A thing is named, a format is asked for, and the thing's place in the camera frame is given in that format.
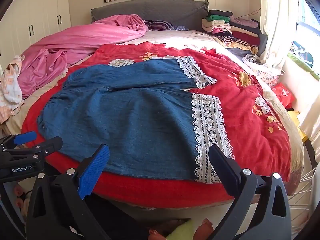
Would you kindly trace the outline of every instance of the mattress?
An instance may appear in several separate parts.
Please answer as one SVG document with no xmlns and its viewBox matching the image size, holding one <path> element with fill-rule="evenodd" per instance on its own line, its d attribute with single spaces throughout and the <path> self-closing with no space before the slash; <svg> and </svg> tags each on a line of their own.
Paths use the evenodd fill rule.
<svg viewBox="0 0 320 240">
<path fill-rule="evenodd" d="M 127 42 L 125 44 L 141 44 L 145 41 L 151 42 L 153 44 L 163 43 L 166 47 L 177 48 L 177 49 L 192 49 L 203 52 L 201 48 L 206 47 L 208 50 L 215 48 L 218 53 L 224 54 L 241 66 L 247 73 L 254 75 L 251 70 L 239 59 L 237 59 L 233 54 L 228 52 L 225 48 L 216 43 L 210 36 L 196 31 L 157 31 L 157 32 L 147 32 L 142 38 L 136 39 L 134 41 Z M 30 107 L 36 102 L 41 95 L 53 88 L 58 80 L 63 78 L 66 73 L 62 73 L 55 80 L 45 85 L 41 89 L 37 90 L 33 95 L 25 100 L 25 104 L 21 107 L 20 112 L 10 117 L 10 119 L 3 124 L 1 127 L 6 134 L 17 134 L 21 132 L 22 124 L 26 118 L 26 115 Z M 273 107 L 274 111 L 280 118 L 283 126 L 285 127 L 291 146 L 291 175 L 290 181 L 287 183 L 287 193 L 290 195 L 295 191 L 296 186 L 300 182 L 301 172 L 303 170 L 303 145 L 300 140 L 297 129 L 287 114 L 284 107 L 281 105 L 276 95 L 272 90 L 263 83 L 258 77 L 260 85 L 263 88 L 264 99 Z"/>
</svg>

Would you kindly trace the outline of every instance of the blue denim dress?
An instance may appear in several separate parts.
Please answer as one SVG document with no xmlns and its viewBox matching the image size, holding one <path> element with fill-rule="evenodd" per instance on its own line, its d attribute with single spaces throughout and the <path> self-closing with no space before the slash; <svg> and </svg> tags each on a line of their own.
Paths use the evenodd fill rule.
<svg viewBox="0 0 320 240">
<path fill-rule="evenodd" d="M 192 57 L 79 69 L 42 110 L 39 132 L 60 136 L 60 152 L 77 161 L 107 144 L 111 173 L 217 182 L 209 147 L 232 157 L 220 101 L 185 91 L 215 82 Z"/>
</svg>

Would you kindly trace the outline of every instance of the red bag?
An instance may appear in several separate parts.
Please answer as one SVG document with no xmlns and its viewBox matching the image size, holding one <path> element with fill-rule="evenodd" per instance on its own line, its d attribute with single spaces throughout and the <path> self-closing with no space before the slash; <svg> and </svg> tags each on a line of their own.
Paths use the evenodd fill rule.
<svg viewBox="0 0 320 240">
<path fill-rule="evenodd" d="M 292 107 L 291 103 L 295 100 L 293 94 L 281 83 L 276 84 L 272 91 L 276 94 L 282 105 L 289 109 Z"/>
</svg>

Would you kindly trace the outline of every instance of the white lace trim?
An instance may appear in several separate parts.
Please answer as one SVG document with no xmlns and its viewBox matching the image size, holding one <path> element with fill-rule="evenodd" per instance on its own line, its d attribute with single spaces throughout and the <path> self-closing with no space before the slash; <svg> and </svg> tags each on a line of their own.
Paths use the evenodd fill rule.
<svg viewBox="0 0 320 240">
<path fill-rule="evenodd" d="M 209 161 L 209 148 L 217 144 L 228 158 L 234 159 L 232 146 L 225 131 L 224 118 L 221 112 L 221 102 L 214 96 L 192 94 L 193 125 L 196 133 L 196 181 L 203 183 L 219 182 L 217 173 Z"/>
<path fill-rule="evenodd" d="M 195 80 L 198 88 L 204 88 L 217 82 L 216 79 L 208 77 L 203 73 L 193 57 L 179 57 L 177 61 L 185 75 Z"/>
</svg>

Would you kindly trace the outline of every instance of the cabinet door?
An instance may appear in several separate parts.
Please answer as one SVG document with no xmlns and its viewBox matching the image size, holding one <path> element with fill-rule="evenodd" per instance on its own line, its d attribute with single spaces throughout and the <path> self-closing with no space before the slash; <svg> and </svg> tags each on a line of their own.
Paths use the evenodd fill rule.
<svg viewBox="0 0 320 240">
<path fill-rule="evenodd" d="M 29 17 L 31 25 L 31 43 L 36 43 L 44 36 L 46 36 L 46 31 L 44 28 L 44 23 L 47 22 L 45 17 L 46 8 L 44 6 L 43 0 L 29 0 Z"/>
<path fill-rule="evenodd" d="M 10 10 L 10 19 L 12 21 L 12 36 L 18 39 L 18 44 L 14 44 L 14 49 L 19 51 L 18 54 L 22 54 L 31 45 L 29 0 L 14 0 L 14 7 Z"/>
<path fill-rule="evenodd" d="M 11 40 L 11 24 L 6 13 L 0 21 L 0 65 L 2 70 L 6 69 L 15 56 Z"/>
<path fill-rule="evenodd" d="M 44 5 L 44 32 L 45 36 L 59 32 L 60 19 L 57 0 L 42 0 Z"/>
<path fill-rule="evenodd" d="M 60 31 L 63 31 L 64 29 L 71 27 L 69 0 L 58 0 L 58 14 L 60 20 Z"/>
</svg>

